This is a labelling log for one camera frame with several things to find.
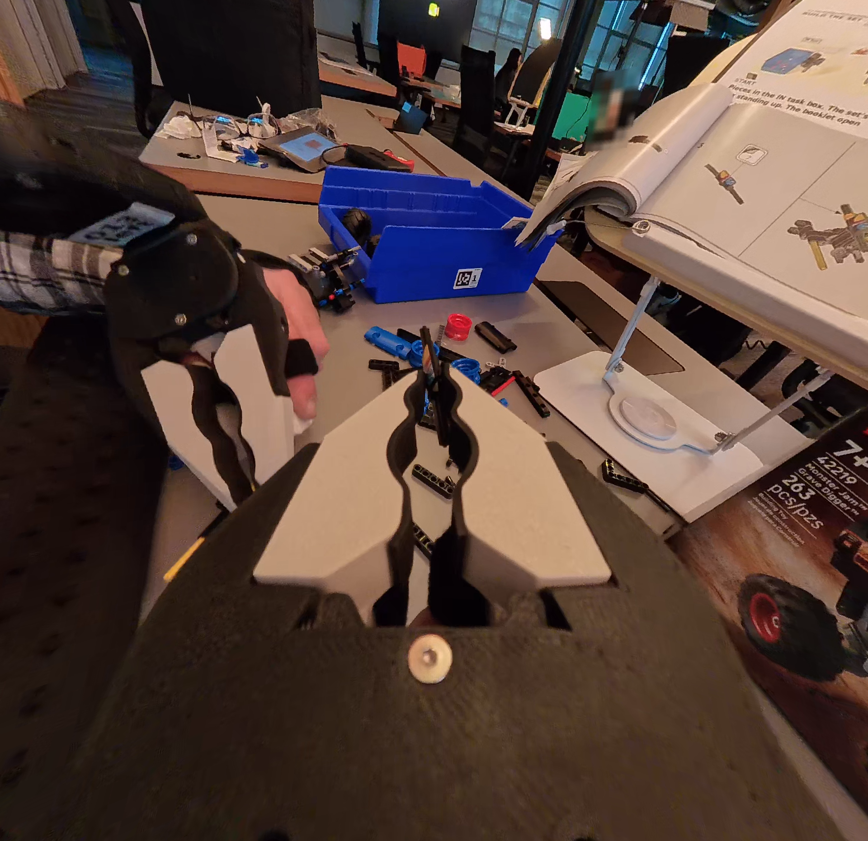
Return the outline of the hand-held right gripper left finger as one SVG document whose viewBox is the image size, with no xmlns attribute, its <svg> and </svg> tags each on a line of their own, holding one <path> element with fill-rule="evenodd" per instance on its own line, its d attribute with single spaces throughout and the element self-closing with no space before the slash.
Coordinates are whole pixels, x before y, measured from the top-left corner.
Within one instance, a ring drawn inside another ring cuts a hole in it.
<svg viewBox="0 0 868 841">
<path fill-rule="evenodd" d="M 415 372 L 325 435 L 255 566 L 257 583 L 346 595 L 364 623 L 406 625 L 414 539 L 404 473 L 424 406 Z"/>
</svg>

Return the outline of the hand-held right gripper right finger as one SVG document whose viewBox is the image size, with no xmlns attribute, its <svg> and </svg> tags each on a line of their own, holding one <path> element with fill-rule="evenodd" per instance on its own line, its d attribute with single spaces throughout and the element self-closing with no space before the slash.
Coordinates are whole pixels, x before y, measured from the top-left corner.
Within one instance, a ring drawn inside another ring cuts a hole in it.
<svg viewBox="0 0 868 841">
<path fill-rule="evenodd" d="M 460 372 L 441 380 L 460 477 L 435 542 L 428 605 L 445 626 L 485 626 L 492 608 L 612 571 L 545 438 Z"/>
</svg>

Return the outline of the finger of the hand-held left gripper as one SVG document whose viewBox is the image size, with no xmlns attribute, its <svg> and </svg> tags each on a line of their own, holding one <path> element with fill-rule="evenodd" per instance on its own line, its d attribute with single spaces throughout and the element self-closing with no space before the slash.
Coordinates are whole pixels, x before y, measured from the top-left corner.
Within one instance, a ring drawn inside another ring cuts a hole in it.
<svg viewBox="0 0 868 841">
<path fill-rule="evenodd" d="M 253 326 L 226 334 L 213 356 L 218 380 L 235 406 L 218 408 L 241 467 L 254 486 L 266 483 L 295 453 L 295 440 L 312 421 L 299 418 L 288 396 L 274 393 Z"/>
<path fill-rule="evenodd" d="M 175 456 L 227 510 L 258 488 L 255 456 L 242 431 L 238 398 L 198 352 L 142 371 L 146 393 Z"/>
</svg>

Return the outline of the black axle with printed brick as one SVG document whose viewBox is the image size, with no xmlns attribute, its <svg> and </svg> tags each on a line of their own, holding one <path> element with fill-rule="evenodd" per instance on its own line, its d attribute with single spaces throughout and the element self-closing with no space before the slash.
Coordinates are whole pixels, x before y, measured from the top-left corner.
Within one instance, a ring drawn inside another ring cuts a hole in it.
<svg viewBox="0 0 868 841">
<path fill-rule="evenodd" d="M 430 335 L 428 326 L 420 328 L 423 344 L 421 369 L 425 376 L 425 388 L 429 403 L 433 405 L 433 416 L 440 446 L 450 445 L 450 406 L 448 395 L 448 364 L 439 358 L 438 350 Z"/>
</svg>

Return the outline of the black orange toy chassis assembly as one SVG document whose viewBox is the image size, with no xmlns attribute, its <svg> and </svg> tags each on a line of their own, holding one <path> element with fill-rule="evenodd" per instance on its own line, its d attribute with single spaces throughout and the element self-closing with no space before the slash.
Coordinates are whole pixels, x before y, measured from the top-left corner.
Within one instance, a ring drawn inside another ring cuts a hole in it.
<svg viewBox="0 0 868 841">
<path fill-rule="evenodd" d="M 200 478 L 185 469 L 172 471 L 164 484 L 156 518 L 155 549 L 165 583 L 171 582 L 217 528 L 234 515 Z"/>
</svg>

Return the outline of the grey desk with wooden edge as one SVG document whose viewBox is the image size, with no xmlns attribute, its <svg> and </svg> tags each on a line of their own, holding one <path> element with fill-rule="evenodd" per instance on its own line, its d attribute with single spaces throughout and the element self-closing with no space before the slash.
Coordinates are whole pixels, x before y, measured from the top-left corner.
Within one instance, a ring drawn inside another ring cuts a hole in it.
<svg viewBox="0 0 868 841">
<path fill-rule="evenodd" d="M 322 104 L 340 141 L 391 150 L 399 157 L 411 160 L 415 174 L 445 175 L 411 147 L 416 141 L 435 141 L 433 137 L 426 133 L 420 137 L 405 137 L 391 132 L 390 120 L 396 117 L 394 109 L 332 97 L 324 97 Z M 206 155 L 201 139 L 153 137 L 140 160 L 196 194 L 315 204 L 320 199 L 323 182 L 322 173 L 308 174 L 293 166 L 271 163 L 262 169 L 211 158 Z"/>
</svg>

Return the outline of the printed task card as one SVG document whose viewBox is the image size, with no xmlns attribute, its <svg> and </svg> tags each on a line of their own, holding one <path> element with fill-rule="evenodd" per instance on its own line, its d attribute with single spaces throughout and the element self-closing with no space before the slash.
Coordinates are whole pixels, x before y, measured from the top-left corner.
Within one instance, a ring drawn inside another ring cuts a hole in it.
<svg viewBox="0 0 868 841">
<path fill-rule="evenodd" d="M 800 0 L 716 80 L 734 103 L 867 137 L 867 0 Z"/>
</svg>

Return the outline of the person's left hand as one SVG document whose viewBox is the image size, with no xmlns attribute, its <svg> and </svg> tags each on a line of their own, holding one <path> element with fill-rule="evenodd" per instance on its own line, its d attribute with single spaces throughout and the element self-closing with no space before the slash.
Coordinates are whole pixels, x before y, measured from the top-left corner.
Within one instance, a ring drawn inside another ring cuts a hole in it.
<svg viewBox="0 0 868 841">
<path fill-rule="evenodd" d="M 288 270 L 267 268 L 263 276 L 268 289 L 284 308 L 289 339 L 304 339 L 321 370 L 330 347 L 309 293 Z M 300 420 L 314 420 L 318 412 L 317 376 L 305 374 L 288 379 L 288 391 L 295 415 Z"/>
</svg>

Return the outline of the short black toy beam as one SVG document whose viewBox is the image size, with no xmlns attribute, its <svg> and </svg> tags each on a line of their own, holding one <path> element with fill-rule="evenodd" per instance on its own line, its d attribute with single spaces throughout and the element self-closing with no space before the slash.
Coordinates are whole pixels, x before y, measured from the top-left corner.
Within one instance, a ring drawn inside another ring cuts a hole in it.
<svg viewBox="0 0 868 841">
<path fill-rule="evenodd" d="M 456 484 L 451 477 L 441 478 L 436 473 L 418 463 L 413 465 L 410 475 L 441 498 L 447 500 L 453 498 Z"/>
</svg>

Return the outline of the white book stand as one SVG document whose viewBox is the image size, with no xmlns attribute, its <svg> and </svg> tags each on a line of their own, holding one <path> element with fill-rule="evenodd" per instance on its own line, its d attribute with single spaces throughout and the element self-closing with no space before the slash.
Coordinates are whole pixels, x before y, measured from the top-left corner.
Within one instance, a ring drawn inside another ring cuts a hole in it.
<svg viewBox="0 0 868 841">
<path fill-rule="evenodd" d="M 712 254 L 702 257 L 708 267 L 700 265 L 687 257 L 687 243 L 676 235 L 663 235 L 676 242 L 674 249 L 657 245 L 657 228 L 647 221 L 631 225 L 596 207 L 580 208 L 602 213 L 602 226 L 612 236 L 601 242 L 619 242 L 649 278 L 611 353 L 587 352 L 539 372 L 535 381 L 543 398 L 571 424 L 692 522 L 771 470 L 745 442 L 797 395 L 834 373 L 856 380 L 866 375 L 866 319 L 837 312 Z M 661 282 L 685 282 L 697 293 L 708 293 L 707 301 L 723 301 L 732 316 L 747 317 L 767 332 L 779 330 L 824 372 L 754 423 L 737 432 L 723 430 L 625 359 L 627 343 Z"/>
</svg>

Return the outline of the dark dimpled mat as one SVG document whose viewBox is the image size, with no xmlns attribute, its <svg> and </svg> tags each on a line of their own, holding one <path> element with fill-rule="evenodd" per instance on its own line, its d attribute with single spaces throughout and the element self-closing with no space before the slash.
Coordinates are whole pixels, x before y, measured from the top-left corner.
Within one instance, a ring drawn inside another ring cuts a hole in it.
<svg viewBox="0 0 868 841">
<path fill-rule="evenodd" d="M 168 463 L 97 317 L 54 317 L 2 403 L 2 839 L 66 785 L 136 631 Z"/>
</svg>

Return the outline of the blue bin with white tag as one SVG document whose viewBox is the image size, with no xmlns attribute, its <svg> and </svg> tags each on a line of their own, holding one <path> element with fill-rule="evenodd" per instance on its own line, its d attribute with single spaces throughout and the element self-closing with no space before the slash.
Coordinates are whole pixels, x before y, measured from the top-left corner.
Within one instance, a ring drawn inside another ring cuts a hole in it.
<svg viewBox="0 0 868 841">
<path fill-rule="evenodd" d="M 382 234 L 373 258 L 361 247 L 363 287 L 375 303 L 451 300 L 526 292 L 557 243 L 515 245 L 514 220 L 531 208 L 492 183 L 430 174 L 330 165 L 323 174 L 320 226 L 339 251 L 354 247 L 341 224 L 352 207 Z"/>
</svg>

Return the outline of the black power adapter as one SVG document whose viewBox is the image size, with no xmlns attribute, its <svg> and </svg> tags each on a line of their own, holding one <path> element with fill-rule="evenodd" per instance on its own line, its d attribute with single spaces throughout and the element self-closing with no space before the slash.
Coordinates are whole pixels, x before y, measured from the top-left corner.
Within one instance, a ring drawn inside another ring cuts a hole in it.
<svg viewBox="0 0 868 841">
<path fill-rule="evenodd" d="M 377 150 L 365 145 L 345 145 L 344 159 L 354 167 L 378 171 L 406 174 L 412 173 L 415 168 L 413 160 L 396 156 L 390 150 Z"/>
</svg>

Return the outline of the truck print toy set box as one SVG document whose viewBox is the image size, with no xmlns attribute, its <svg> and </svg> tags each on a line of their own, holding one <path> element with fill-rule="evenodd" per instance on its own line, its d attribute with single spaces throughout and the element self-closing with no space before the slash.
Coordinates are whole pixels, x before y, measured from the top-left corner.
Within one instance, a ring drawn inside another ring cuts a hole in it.
<svg viewBox="0 0 868 841">
<path fill-rule="evenodd" d="M 866 409 L 669 543 L 751 678 L 866 811 Z"/>
</svg>

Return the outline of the black blue toy frame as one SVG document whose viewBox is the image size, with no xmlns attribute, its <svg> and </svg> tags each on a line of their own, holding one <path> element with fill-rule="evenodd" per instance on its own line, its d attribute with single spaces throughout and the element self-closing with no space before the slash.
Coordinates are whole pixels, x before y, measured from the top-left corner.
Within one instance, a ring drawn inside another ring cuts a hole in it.
<svg viewBox="0 0 868 841">
<path fill-rule="evenodd" d="M 304 254 L 290 254 L 288 265 L 300 275 L 320 311 L 331 310 L 341 315 L 356 304 L 353 293 L 363 284 L 363 278 L 354 273 L 360 251 L 359 245 L 334 254 L 310 248 Z"/>
</svg>

